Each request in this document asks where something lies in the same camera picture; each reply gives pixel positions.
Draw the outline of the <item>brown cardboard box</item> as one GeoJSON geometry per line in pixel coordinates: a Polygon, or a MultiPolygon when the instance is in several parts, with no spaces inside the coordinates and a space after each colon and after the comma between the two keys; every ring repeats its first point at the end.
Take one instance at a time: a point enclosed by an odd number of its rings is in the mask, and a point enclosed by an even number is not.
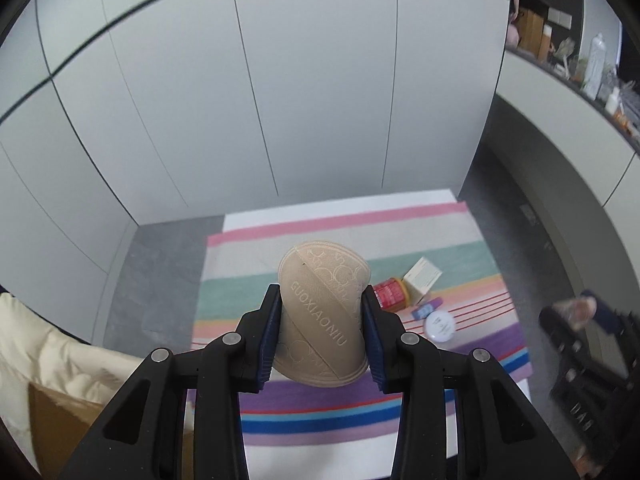
{"type": "MultiPolygon", "coordinates": [[[[149,388],[147,380],[137,385],[104,428],[104,437],[128,445],[138,443],[149,388]]],[[[28,397],[32,447],[41,477],[56,479],[104,406],[33,382],[28,385],[28,397]]]]}

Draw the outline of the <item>striped colourful cloth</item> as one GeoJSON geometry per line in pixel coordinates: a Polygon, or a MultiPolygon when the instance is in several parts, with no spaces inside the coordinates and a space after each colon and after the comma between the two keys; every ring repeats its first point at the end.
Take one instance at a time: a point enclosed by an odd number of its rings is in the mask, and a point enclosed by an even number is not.
{"type": "Polygon", "coordinates": [[[192,344],[202,348],[284,295],[281,339],[264,390],[241,399],[251,446],[335,444],[393,434],[401,398],[363,355],[360,292],[393,286],[418,261],[439,270],[427,299],[452,317],[439,347],[487,349],[517,382],[532,374],[514,303],[464,203],[284,220],[209,237],[192,344]]]}

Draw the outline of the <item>white round compact case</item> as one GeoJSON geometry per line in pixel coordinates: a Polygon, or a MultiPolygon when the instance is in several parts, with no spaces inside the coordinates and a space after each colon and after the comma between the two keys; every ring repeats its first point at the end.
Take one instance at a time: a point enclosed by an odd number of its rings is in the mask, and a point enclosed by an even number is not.
{"type": "Polygon", "coordinates": [[[424,321],[424,336],[431,342],[447,342],[456,332],[456,320],[446,310],[437,310],[427,315],[424,321]]]}

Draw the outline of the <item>white table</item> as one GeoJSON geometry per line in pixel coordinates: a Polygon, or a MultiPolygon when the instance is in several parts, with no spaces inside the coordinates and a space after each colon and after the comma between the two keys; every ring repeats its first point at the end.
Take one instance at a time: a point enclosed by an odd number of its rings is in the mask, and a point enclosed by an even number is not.
{"type": "MultiPolygon", "coordinates": [[[[532,374],[514,302],[468,206],[445,191],[326,200],[229,214],[206,243],[192,344],[233,330],[277,281],[284,254],[306,240],[344,245],[367,261],[373,283],[418,260],[439,268],[431,295],[456,329],[446,348],[488,350],[520,387],[532,374]]],[[[255,479],[373,479],[390,473],[400,411],[363,376],[343,388],[312,388],[273,374],[241,399],[255,479]]]]}

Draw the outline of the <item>clear bottle pink cap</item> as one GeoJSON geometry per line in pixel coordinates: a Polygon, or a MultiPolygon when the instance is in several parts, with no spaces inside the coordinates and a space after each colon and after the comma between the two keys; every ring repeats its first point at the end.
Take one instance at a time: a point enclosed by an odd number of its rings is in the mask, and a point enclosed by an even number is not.
{"type": "Polygon", "coordinates": [[[574,332],[587,326],[597,313],[597,308],[597,301],[590,296],[579,296],[552,304],[552,309],[564,318],[574,332]]]}

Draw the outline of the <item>beige cardboard cosmetic box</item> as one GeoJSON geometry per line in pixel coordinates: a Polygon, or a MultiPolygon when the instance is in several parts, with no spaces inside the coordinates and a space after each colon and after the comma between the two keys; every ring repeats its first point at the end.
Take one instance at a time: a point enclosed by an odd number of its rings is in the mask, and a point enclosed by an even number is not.
{"type": "Polygon", "coordinates": [[[441,276],[442,270],[421,257],[401,279],[408,292],[409,304],[420,304],[441,276]]]}

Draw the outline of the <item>shelf with clutter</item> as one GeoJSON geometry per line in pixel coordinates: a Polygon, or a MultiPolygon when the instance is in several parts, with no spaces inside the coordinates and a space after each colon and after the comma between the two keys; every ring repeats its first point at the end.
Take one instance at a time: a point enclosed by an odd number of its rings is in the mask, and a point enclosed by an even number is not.
{"type": "Polygon", "coordinates": [[[509,39],[506,47],[526,58],[534,58],[537,51],[526,46],[526,24],[532,22],[538,29],[549,25],[552,34],[546,62],[549,66],[560,64],[568,68],[575,82],[582,80],[591,40],[597,35],[604,39],[607,70],[618,72],[620,55],[626,51],[632,58],[639,57],[622,22],[606,0],[515,0],[510,3],[510,9],[518,14],[514,26],[520,41],[509,39]]]}

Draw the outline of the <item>blue purple small tube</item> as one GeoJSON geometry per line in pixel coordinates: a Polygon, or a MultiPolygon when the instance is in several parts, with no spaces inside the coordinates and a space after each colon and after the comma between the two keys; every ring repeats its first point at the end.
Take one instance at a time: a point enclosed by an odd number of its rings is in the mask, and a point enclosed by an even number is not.
{"type": "Polygon", "coordinates": [[[431,313],[438,309],[443,302],[442,297],[435,297],[424,302],[424,304],[420,304],[420,306],[417,306],[411,312],[412,318],[416,321],[425,320],[431,313]]]}

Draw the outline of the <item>red gold tin can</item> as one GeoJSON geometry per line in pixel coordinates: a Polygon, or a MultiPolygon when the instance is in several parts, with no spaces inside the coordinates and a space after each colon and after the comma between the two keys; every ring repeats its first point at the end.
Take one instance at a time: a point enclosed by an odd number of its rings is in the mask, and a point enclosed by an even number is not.
{"type": "Polygon", "coordinates": [[[378,283],[373,286],[373,291],[378,304],[384,311],[397,312],[409,307],[410,295],[400,278],[389,278],[378,283]]]}

